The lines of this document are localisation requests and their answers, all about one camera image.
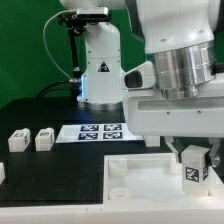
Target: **cable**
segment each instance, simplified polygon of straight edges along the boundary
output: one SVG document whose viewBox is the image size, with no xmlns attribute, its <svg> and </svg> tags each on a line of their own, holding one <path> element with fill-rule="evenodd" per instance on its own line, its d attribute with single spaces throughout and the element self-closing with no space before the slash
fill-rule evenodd
<svg viewBox="0 0 224 224">
<path fill-rule="evenodd" d="M 47 92 L 50 88 L 58 86 L 58 85 L 62 85 L 62 84 L 68 84 L 70 83 L 69 81 L 59 81 L 59 82 L 55 82 L 52 83 L 50 85 L 48 85 L 47 87 L 45 87 L 43 90 L 41 90 L 38 94 L 37 94 L 37 98 L 42 97 L 42 95 L 45 95 L 45 92 Z"/>
<path fill-rule="evenodd" d="M 56 15 L 52 16 L 44 25 L 44 29 L 43 29 L 43 40 L 44 40 L 44 47 L 45 47 L 45 50 L 49 56 L 49 58 L 51 59 L 51 61 L 53 62 L 53 64 L 57 67 L 57 69 L 59 71 L 61 71 L 65 76 L 67 76 L 69 79 L 71 78 L 70 75 L 68 75 L 58 64 L 57 62 L 54 60 L 53 56 L 51 55 L 50 51 L 49 51 L 49 48 L 48 48 L 48 45 L 47 45 L 47 40 L 46 40 L 46 31 L 47 31 L 47 28 L 48 28 L 48 25 L 51 23 L 51 21 L 53 19 L 55 19 L 56 17 L 58 17 L 59 15 L 63 14 L 63 13 L 68 13 L 68 12 L 74 12 L 76 11 L 76 9 L 70 9 L 70 10 L 64 10 L 64 11 L 61 11 L 59 13 L 57 13 Z"/>
<path fill-rule="evenodd" d="M 39 98 L 43 98 L 47 93 L 54 91 L 71 90 L 71 88 L 49 89 L 45 91 Z"/>
</svg>

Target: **white cube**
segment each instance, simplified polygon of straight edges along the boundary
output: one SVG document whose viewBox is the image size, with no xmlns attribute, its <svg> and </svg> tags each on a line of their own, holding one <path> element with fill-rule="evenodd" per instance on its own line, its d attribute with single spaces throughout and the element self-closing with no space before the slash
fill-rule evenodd
<svg viewBox="0 0 224 224">
<path fill-rule="evenodd" d="M 54 129 L 41 129 L 35 138 L 36 151 L 50 151 L 54 141 Z"/>
<path fill-rule="evenodd" d="M 25 128 L 16 130 L 8 139 L 10 152 L 24 152 L 30 143 L 30 130 Z"/>
</svg>

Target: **metal cylinder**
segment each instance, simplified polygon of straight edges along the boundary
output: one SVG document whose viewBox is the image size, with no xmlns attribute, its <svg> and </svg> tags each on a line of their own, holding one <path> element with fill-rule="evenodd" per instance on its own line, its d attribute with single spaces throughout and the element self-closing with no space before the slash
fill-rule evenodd
<svg viewBox="0 0 224 224">
<path fill-rule="evenodd" d="M 165 99 L 176 100 L 199 95 L 198 85 L 215 78 L 213 41 L 200 45 L 148 55 L 157 76 L 156 88 Z"/>
</svg>

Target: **black table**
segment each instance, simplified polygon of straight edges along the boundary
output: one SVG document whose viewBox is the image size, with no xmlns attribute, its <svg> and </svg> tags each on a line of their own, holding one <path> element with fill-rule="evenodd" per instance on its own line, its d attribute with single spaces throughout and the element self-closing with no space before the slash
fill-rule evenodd
<svg viewBox="0 0 224 224">
<path fill-rule="evenodd" d="M 62 143 L 54 144 L 50 152 L 35 151 L 34 139 L 40 129 L 51 127 L 57 137 L 65 124 L 122 122 L 122 110 L 81 109 L 64 97 L 19 99 L 6 105 L 0 110 L 0 162 L 6 170 L 0 207 L 101 204 L 104 155 L 170 152 L 163 139 L 160 148 L 146 148 L 144 141 L 118 141 Z M 8 138 L 23 128 L 31 130 L 30 146 L 25 152 L 10 153 Z M 199 145 L 208 142 L 192 141 Z"/>
</svg>

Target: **marker sheet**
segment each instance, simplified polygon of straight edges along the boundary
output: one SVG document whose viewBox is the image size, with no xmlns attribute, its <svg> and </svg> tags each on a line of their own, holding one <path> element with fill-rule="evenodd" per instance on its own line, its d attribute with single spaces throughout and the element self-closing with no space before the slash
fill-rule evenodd
<svg viewBox="0 0 224 224">
<path fill-rule="evenodd" d="M 135 140 L 143 140 L 143 136 L 133 135 L 126 123 L 85 124 L 62 126 L 56 143 Z"/>
</svg>

